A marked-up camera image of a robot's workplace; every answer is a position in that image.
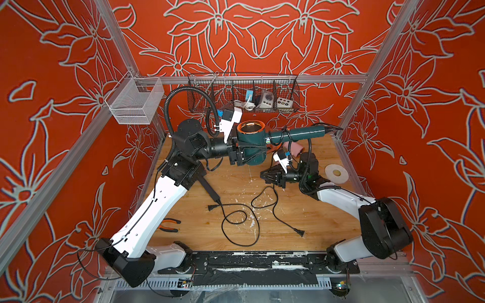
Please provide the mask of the dark green hair dryer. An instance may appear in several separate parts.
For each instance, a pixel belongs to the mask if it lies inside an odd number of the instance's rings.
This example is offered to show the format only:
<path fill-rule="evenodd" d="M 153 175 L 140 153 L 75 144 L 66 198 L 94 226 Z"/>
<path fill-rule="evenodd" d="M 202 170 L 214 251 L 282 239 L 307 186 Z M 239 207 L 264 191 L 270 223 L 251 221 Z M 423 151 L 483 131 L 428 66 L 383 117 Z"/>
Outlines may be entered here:
<path fill-rule="evenodd" d="M 335 128 L 325 123 L 293 130 L 282 128 L 280 131 L 271 131 L 266 130 L 266 125 L 261 121 L 246 121 L 236 128 L 236 155 L 240 156 L 241 165 L 260 165 L 264 163 L 271 146 L 319 138 L 332 131 Z"/>

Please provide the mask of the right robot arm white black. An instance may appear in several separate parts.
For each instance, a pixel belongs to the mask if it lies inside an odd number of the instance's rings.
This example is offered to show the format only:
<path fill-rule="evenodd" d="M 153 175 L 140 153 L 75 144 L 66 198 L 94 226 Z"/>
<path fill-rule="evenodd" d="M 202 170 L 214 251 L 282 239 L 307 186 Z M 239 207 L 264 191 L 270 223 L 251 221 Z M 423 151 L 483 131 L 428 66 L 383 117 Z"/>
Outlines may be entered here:
<path fill-rule="evenodd" d="M 363 196 L 324 178 L 319 173 L 316 156 L 310 151 L 301 154 L 296 168 L 290 164 L 289 152 L 277 151 L 273 159 L 276 164 L 260 174 L 267 184 L 281 188 L 288 183 L 297 184 L 301 193 L 358 219 L 360 236 L 327 248 L 323 263 L 330 271 L 340 271 L 358 259 L 384 260 L 413 243 L 413 235 L 394 200 Z"/>

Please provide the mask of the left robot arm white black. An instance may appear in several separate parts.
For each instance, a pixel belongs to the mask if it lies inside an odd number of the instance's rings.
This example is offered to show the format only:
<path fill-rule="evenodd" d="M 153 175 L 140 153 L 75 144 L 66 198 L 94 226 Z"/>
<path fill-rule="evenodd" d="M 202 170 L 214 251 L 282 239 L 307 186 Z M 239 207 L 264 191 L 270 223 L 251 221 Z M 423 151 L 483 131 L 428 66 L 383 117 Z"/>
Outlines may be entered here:
<path fill-rule="evenodd" d="M 209 103 L 209 110 L 214 114 L 215 132 L 223 133 L 223 137 L 215 135 L 209 139 L 195 119 L 181 122 L 176 130 L 173 128 L 169 106 L 178 93 L 185 91 L 197 93 Z M 200 88 L 175 88 L 166 97 L 164 118 L 172 146 L 167 159 L 157 169 L 154 189 L 118 232 L 110 239 L 100 239 L 95 245 L 95 251 L 130 287 L 144 283 L 161 261 L 165 261 L 165 268 L 177 268 L 188 259 L 189 249 L 182 244 L 166 246 L 155 255 L 147 251 L 148 243 L 169 210 L 194 183 L 199 182 L 214 202 L 221 202 L 220 196 L 205 179 L 207 171 L 198 154 L 202 154 L 202 159 L 210 159 L 214 156 L 212 147 L 226 146 L 233 126 L 241 121 L 242 114 L 242 110 L 234 106 L 218 110 L 215 102 Z"/>

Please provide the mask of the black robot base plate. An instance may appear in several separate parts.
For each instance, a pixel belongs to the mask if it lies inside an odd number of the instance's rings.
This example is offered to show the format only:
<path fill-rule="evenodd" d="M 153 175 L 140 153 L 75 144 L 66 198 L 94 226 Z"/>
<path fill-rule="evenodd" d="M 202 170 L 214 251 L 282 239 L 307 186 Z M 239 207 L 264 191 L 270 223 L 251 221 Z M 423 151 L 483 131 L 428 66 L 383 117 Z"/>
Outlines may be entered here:
<path fill-rule="evenodd" d="M 189 275 L 195 286 L 320 287 L 337 278 L 359 274 L 356 261 L 339 270 L 326 264 L 320 251 L 195 251 L 184 268 L 158 270 L 158 274 Z"/>

